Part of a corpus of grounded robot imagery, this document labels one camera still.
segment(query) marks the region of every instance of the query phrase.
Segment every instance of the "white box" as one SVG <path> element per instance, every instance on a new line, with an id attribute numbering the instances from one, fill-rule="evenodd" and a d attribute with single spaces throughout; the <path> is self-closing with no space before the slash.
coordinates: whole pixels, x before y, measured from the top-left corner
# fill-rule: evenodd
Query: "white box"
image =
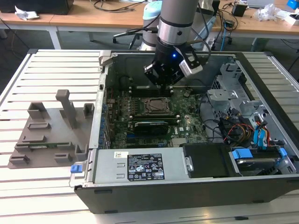
<path id="1" fill-rule="evenodd" d="M 285 17 L 285 21 L 287 21 L 291 25 L 299 25 L 299 15 L 290 14 L 287 17 Z"/>

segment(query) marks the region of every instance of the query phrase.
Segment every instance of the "white paper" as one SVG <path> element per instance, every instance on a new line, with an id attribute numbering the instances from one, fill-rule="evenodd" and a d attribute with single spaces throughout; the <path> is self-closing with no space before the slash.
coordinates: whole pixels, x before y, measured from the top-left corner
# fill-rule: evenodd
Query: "white paper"
<path id="1" fill-rule="evenodd" d="M 287 11 L 284 11 L 284 10 L 280 10 L 280 11 L 275 15 L 275 17 L 280 18 L 280 19 L 283 20 L 285 17 L 289 16 L 290 14 L 292 14 L 292 13 L 287 12 Z"/>
<path id="2" fill-rule="evenodd" d="M 22 20 L 30 20 L 30 19 L 36 19 L 39 18 L 39 16 L 36 14 L 36 12 L 32 11 L 32 12 L 26 12 L 23 10 L 20 10 L 17 8 L 17 6 L 15 6 L 15 13 L 20 19 Z"/>

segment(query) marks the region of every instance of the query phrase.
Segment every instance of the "metal bracket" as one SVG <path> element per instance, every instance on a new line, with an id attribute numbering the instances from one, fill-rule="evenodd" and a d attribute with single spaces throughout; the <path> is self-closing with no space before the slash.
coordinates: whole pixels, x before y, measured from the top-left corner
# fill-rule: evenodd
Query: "metal bracket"
<path id="1" fill-rule="evenodd" d="M 112 62 L 113 55 L 110 50 L 102 50 L 99 56 L 100 66 L 105 66 Z"/>

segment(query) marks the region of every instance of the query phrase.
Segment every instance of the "silver cylinder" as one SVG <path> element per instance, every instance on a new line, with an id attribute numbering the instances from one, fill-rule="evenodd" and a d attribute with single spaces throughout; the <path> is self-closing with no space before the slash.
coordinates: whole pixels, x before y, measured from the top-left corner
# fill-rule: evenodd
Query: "silver cylinder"
<path id="1" fill-rule="evenodd" d="M 188 41 L 198 0 L 163 0 L 158 36 L 169 45 Z"/>
<path id="2" fill-rule="evenodd" d="M 198 0 L 163 0 L 161 18 L 170 23 L 193 23 Z"/>
<path id="3" fill-rule="evenodd" d="M 191 26 L 173 27 L 164 23 L 163 21 L 160 21 L 158 36 L 164 43 L 170 45 L 180 45 L 188 40 L 190 31 Z"/>

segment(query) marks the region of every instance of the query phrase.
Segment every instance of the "plastic bag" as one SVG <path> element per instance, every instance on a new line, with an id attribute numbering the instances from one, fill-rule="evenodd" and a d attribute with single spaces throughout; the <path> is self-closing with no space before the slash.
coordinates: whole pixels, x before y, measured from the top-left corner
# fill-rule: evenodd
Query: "plastic bag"
<path id="1" fill-rule="evenodd" d="M 259 21 L 274 20 L 276 21 L 275 15 L 280 11 L 274 4 L 268 4 L 265 8 L 259 8 L 255 13 L 254 17 Z"/>

